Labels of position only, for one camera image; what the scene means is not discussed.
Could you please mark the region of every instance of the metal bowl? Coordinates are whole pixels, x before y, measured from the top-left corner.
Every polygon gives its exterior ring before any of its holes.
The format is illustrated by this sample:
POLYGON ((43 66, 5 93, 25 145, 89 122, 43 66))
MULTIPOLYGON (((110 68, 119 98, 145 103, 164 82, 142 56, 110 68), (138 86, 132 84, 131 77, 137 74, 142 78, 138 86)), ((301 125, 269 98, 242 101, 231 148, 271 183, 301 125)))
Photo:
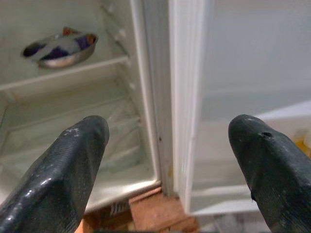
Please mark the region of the metal bowl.
MULTIPOLYGON (((68 66, 72 66, 74 64, 77 64, 81 61, 84 61, 85 59, 87 59, 90 55, 93 54, 94 50, 95 50, 95 46, 96 43, 98 41, 98 36, 96 36, 95 34, 91 34, 92 36, 95 37, 95 41, 93 42, 92 45, 90 45, 89 47, 85 48, 84 50, 81 50, 79 52, 76 52, 74 54, 71 55, 67 55, 64 57, 60 57, 60 58, 56 58, 56 59, 49 59, 49 60, 39 60, 36 61, 38 63, 38 65, 40 67, 43 68, 64 68, 64 67, 68 67, 68 66)), ((63 37, 63 34, 55 34, 53 36, 44 38, 42 40, 36 41, 32 44, 30 44, 29 46, 27 46, 22 53, 22 56, 27 58, 27 56, 25 56, 25 50, 27 49, 31 49, 34 46, 37 46, 38 44, 45 44, 51 40, 56 40, 60 37, 63 37)))

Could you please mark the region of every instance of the refrigerator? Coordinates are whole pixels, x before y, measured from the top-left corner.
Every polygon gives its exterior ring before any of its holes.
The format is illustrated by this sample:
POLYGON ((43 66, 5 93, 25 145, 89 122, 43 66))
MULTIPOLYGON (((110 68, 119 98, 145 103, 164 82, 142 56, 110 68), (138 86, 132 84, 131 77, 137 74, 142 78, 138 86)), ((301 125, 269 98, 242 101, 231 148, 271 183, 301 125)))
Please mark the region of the refrigerator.
POLYGON ((310 13, 302 0, 1 1, 0 203, 65 128, 100 115, 110 139, 86 212, 159 186, 191 215, 258 211, 228 124, 309 130, 310 13), (88 59, 20 55, 64 26, 98 36, 88 59))

